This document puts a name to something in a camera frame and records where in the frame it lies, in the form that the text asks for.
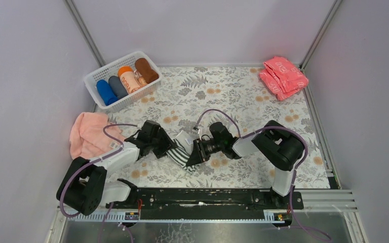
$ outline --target white wall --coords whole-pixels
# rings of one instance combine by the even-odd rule
[[[0,243],[44,241],[96,68],[63,1],[0,1]]]
[[[389,242],[389,1],[344,1],[307,75],[368,238]]]
[[[305,57],[333,0],[75,0],[109,63],[142,50],[159,65]]]

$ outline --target plastic basket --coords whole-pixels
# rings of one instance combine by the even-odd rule
[[[159,74],[159,78],[151,82],[150,84],[138,89],[134,93],[129,94],[125,98],[120,99],[117,102],[106,106],[102,98],[100,97],[98,90],[96,89],[96,83],[101,79],[104,79],[105,81],[108,82],[109,77],[113,75],[117,76],[117,72],[119,68],[122,66],[131,66],[131,68],[135,70],[135,61],[138,60],[139,58],[147,59],[151,68],[154,69],[154,71],[156,71]],[[163,77],[162,73],[159,71],[157,66],[152,62],[152,60],[145,53],[134,52],[118,60],[115,60],[97,69],[94,72],[89,73],[87,76],[84,77],[84,83],[86,84],[87,90],[89,91],[90,95],[92,96],[96,104],[99,106],[99,108],[110,112],[117,112],[125,108],[126,106],[132,104],[133,102],[139,100],[140,98],[148,95],[149,93],[157,90],[158,86],[160,85],[160,81],[162,77]]]

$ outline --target black and white striped fabric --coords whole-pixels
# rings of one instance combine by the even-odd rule
[[[190,154],[188,154],[184,147],[181,145],[181,143],[173,139],[173,141],[177,144],[177,148],[169,149],[166,154],[177,164],[179,164],[184,170],[186,170],[189,174],[193,174],[199,167],[199,165],[194,166],[186,166],[185,164],[188,161],[188,158],[190,157]]]

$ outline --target coral towel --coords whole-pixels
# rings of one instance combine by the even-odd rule
[[[263,64],[265,69],[259,76],[279,101],[287,99],[308,85],[305,75],[284,57],[274,57]]]
[[[93,158],[120,146],[117,141],[103,133],[104,126],[108,124],[110,124],[108,115],[104,113],[81,113],[76,118],[69,135],[71,157]],[[120,141],[125,139],[120,134],[122,130],[117,126],[107,128],[106,131]]]

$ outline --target floral tablecloth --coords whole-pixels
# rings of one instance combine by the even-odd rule
[[[242,135],[274,119],[298,132],[308,143],[307,160],[297,171],[297,188],[329,188],[313,123],[302,92],[280,102],[258,78],[261,69],[250,67],[163,67],[159,89],[117,113],[115,123],[141,124],[154,120],[173,138],[180,130],[193,133],[200,114],[208,108],[221,109],[239,125]],[[200,127],[222,122],[231,133],[236,128],[222,114],[207,113]],[[135,129],[122,127],[123,135]],[[127,165],[108,178],[124,178],[140,187],[230,187],[269,188],[274,180],[273,165],[261,153],[230,160],[222,153],[211,156],[190,175],[170,158],[147,157]]]

